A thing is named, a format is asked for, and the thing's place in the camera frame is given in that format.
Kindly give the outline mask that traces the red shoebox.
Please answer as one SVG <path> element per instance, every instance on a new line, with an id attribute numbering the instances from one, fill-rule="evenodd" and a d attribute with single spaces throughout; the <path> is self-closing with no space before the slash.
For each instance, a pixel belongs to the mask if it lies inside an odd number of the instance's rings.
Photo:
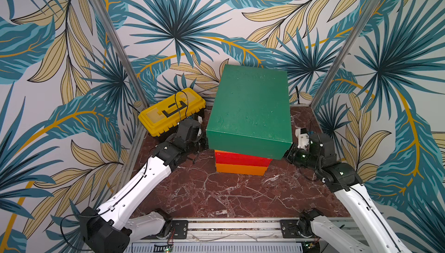
<path id="1" fill-rule="evenodd" d="M 216 163 L 218 164 L 268 167 L 272 162 L 272 159 L 261 158 L 251 155 L 243 155 L 232 152 L 214 151 L 214 153 L 215 153 Z"/>

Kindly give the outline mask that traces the green shoebox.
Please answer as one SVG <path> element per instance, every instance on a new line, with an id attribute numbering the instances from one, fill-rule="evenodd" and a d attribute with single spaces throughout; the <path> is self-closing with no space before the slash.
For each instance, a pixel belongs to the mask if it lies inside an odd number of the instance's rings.
<path id="1" fill-rule="evenodd" d="M 226 65 L 206 135 L 216 151 L 281 159 L 293 143 L 287 73 Z"/>

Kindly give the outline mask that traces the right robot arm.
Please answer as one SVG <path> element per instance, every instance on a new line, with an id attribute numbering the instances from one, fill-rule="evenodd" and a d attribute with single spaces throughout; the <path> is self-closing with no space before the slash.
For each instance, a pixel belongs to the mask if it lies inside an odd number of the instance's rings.
<path id="1" fill-rule="evenodd" d="M 282 232 L 306 239 L 320 238 L 340 253 L 408 253 L 410 249 L 397 236 L 373 203 L 362 179 L 348 163 L 337 159 L 334 141 L 326 134 L 309 134 L 297 129 L 298 141 L 285 153 L 285 160 L 297 168 L 314 172 L 348 210 L 366 242 L 342 230 L 317 209 L 304 211 L 296 224 L 282 224 Z"/>

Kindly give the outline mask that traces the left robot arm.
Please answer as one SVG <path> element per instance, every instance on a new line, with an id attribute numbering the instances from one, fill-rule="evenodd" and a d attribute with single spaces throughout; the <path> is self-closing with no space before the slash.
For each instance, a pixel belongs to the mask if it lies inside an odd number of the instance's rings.
<path id="1" fill-rule="evenodd" d="M 143 200 L 184 163 L 206 149 L 201 123 L 185 119 L 173 137 L 158 144 L 141 170 L 112 198 L 79 215 L 82 239 L 94 253 L 122 253 L 132 242 L 148 236 L 170 237 L 171 216 L 157 209 L 140 218 L 131 215 Z"/>

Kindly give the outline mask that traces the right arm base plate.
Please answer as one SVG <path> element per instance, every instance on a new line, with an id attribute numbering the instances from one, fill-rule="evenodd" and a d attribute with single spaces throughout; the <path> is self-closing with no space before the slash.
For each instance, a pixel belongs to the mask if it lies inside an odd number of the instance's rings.
<path id="1" fill-rule="evenodd" d="M 315 218 L 282 219 L 279 221 L 281 233 L 284 239 L 305 238 L 311 239 L 318 237 L 312 230 L 311 223 Z"/>

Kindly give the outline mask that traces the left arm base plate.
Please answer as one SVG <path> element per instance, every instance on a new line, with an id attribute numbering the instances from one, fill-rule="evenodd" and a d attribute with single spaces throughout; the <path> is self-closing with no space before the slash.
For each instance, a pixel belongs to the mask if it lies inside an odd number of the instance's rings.
<path id="1" fill-rule="evenodd" d="M 188 233 L 188 220 L 172 220 L 168 221 L 155 235 L 157 239 L 179 239 L 185 240 Z"/>

